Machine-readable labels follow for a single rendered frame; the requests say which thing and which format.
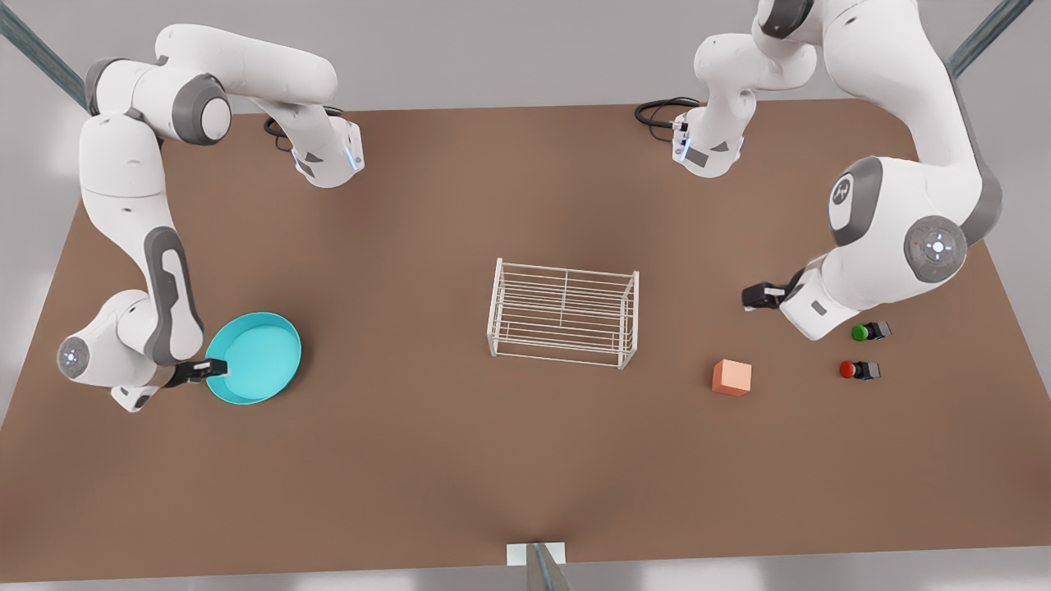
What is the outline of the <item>silver frame post with foot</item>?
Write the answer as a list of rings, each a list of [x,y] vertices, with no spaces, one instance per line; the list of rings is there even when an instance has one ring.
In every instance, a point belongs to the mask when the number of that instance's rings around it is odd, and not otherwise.
[[[566,543],[510,543],[506,558],[510,567],[526,567],[526,591],[571,591],[562,572]]]

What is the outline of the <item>orange cube block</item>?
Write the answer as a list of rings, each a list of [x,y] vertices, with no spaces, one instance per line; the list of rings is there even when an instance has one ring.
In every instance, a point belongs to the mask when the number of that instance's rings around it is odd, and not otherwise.
[[[713,370],[713,392],[743,396],[751,390],[753,366],[739,360],[721,359]]]

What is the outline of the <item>turquoise plate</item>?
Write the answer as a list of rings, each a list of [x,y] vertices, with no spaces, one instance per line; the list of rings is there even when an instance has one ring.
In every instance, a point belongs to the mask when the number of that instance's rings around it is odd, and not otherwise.
[[[209,343],[206,356],[226,363],[227,373],[206,378],[213,394],[236,405],[252,405],[276,396],[296,375],[300,334],[288,319],[251,313],[222,326]]]

